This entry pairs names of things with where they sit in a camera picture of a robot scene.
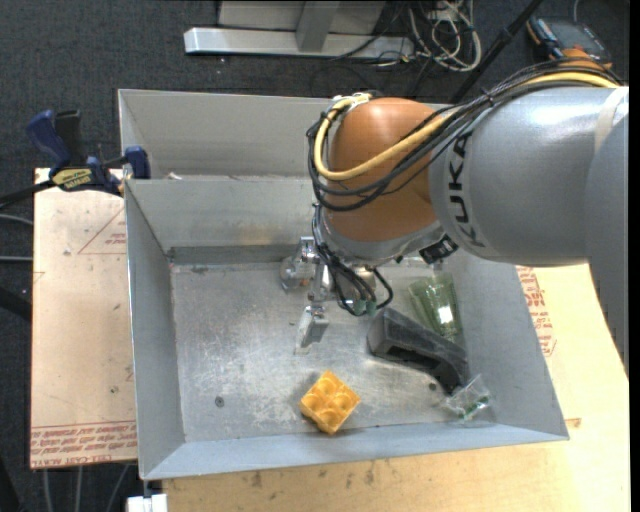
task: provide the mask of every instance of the yellow cable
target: yellow cable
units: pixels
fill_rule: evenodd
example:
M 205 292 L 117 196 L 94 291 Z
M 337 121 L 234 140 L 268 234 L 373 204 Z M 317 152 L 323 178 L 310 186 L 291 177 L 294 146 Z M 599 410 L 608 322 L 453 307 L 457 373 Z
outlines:
M 536 84 L 541 82 L 554 82 L 554 81 L 578 81 L 578 82 L 586 82 L 596 87 L 608 87 L 615 88 L 618 87 L 618 84 L 607 80 L 606 78 L 602 78 L 596 75 L 590 75 L 588 73 L 581 73 L 578 71 L 567 71 L 564 73 L 555 73 L 553 75 L 545 75 L 537 78 L 532 78 L 531 80 L 527 80 L 522 85 Z M 353 105 L 354 103 L 358 103 L 359 100 L 356 98 L 344 98 L 336 102 L 331 110 L 327 113 L 325 119 L 323 119 L 320 127 L 318 129 L 318 133 L 316 134 L 316 138 L 314 140 L 313 145 L 313 160 L 316 166 L 318 173 L 324 178 L 331 181 L 344 181 L 352 178 L 356 178 L 364 174 L 365 172 L 373 169 L 374 167 L 382 164 L 388 159 L 396 156 L 398 153 L 401 153 L 411 146 L 417 145 L 418 143 L 425 140 L 429 135 L 431 135 L 435 130 L 437 130 L 442 123 L 447 119 L 447 117 L 439 117 L 434 119 L 426 126 L 422 127 L 420 130 L 410 135 L 406 139 L 402 139 L 397 144 L 387 148 L 382 153 L 377 154 L 373 158 L 370 158 L 366 162 L 363 162 L 356 167 L 352 167 L 351 169 L 347 169 L 345 171 L 331 171 L 329 170 L 322 161 L 322 152 L 324 146 L 324 138 L 331 126 L 331 123 L 338 116 L 340 111 L 348 106 Z

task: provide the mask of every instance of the gray carpet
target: gray carpet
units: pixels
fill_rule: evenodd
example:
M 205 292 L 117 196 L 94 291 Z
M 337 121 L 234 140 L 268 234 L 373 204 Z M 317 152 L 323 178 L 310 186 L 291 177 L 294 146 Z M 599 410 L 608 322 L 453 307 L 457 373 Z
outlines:
M 484 48 L 527 4 L 526 0 L 476 2 L 476 28 Z M 573 0 L 546 0 L 538 13 L 566 16 L 572 5 Z M 578 14 L 611 51 L 617 74 L 628 80 L 629 2 L 583 0 Z M 330 97 L 362 88 L 405 95 L 415 85 L 415 67 L 389 72 L 351 60 L 185 55 L 183 33 L 194 26 L 213 25 L 215 16 L 216 2 L 211 1 L 3 0 L 0 196 L 29 186 L 32 169 L 50 164 L 25 134 L 28 120 L 42 110 L 81 110 L 86 149 L 95 154 L 101 147 L 107 157 L 119 154 L 119 88 Z M 533 62 L 532 47 L 521 31 L 468 96 Z M 416 95 L 424 101 L 446 102 L 466 76 L 427 76 Z M 33 202 L 22 201 L 3 212 L 32 219 Z M 28 225 L 0 221 L 0 254 L 29 255 L 32 244 Z M 0 288 L 30 301 L 30 265 L 0 263 Z M 30 336 L 27 321 L 0 309 L 0 457 L 24 506 L 44 511 L 42 474 L 28 468 Z M 50 473 L 55 510 L 73 510 L 75 471 Z M 121 474 L 118 464 L 86 468 L 82 510 L 104 510 Z M 132 468 L 114 503 L 120 505 L 124 497 L 141 492 Z

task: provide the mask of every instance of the small plastic piece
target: small plastic piece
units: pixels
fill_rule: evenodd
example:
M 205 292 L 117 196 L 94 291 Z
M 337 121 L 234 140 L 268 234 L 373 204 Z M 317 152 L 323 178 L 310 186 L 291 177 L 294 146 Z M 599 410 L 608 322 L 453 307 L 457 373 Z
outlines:
M 300 399 L 302 414 L 327 434 L 335 434 L 360 402 L 360 397 L 327 370 Z
M 482 382 L 482 376 L 476 375 L 466 386 L 445 398 L 442 405 L 454 412 L 460 420 L 469 421 L 478 411 L 489 407 L 490 402 L 491 393 Z
M 427 265 L 433 265 L 443 258 L 451 256 L 457 250 L 458 245 L 445 233 L 435 244 L 418 252 Z

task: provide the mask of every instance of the black plastic object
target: black plastic object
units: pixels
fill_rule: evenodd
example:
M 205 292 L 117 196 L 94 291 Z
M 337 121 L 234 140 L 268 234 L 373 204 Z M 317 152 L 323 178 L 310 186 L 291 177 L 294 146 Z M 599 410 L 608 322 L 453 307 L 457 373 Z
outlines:
M 468 379 L 463 348 L 394 309 L 376 315 L 367 343 L 373 355 L 425 371 L 449 393 Z
M 611 67 L 611 54 L 600 38 L 584 23 L 558 16 L 531 16 L 526 26 L 542 57 L 561 59 L 565 57 L 566 50 L 577 49 L 600 65 Z
M 446 258 L 447 256 L 451 256 L 457 250 L 458 245 L 445 233 L 445 235 L 435 244 L 425 247 L 424 249 L 420 249 L 418 252 L 425 263 L 431 265 L 436 261 Z
M 69 151 L 69 165 L 83 165 L 87 159 L 80 132 L 80 111 L 59 112 L 55 117 L 55 131 Z

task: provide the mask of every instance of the clamp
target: clamp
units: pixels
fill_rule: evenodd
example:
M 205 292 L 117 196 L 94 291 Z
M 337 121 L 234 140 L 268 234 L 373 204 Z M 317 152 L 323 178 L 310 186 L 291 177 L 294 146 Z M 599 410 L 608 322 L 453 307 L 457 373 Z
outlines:
M 49 171 L 49 181 L 66 192 L 99 190 L 122 195 L 123 183 L 109 168 L 112 165 L 129 164 L 128 177 L 148 179 L 151 175 L 147 154 L 140 146 L 126 148 L 124 156 L 102 163 L 97 157 L 84 159 L 80 149 L 79 112 L 63 112 L 54 118 L 52 110 L 40 112 L 27 125 L 27 135 L 32 144 L 49 155 L 54 165 Z

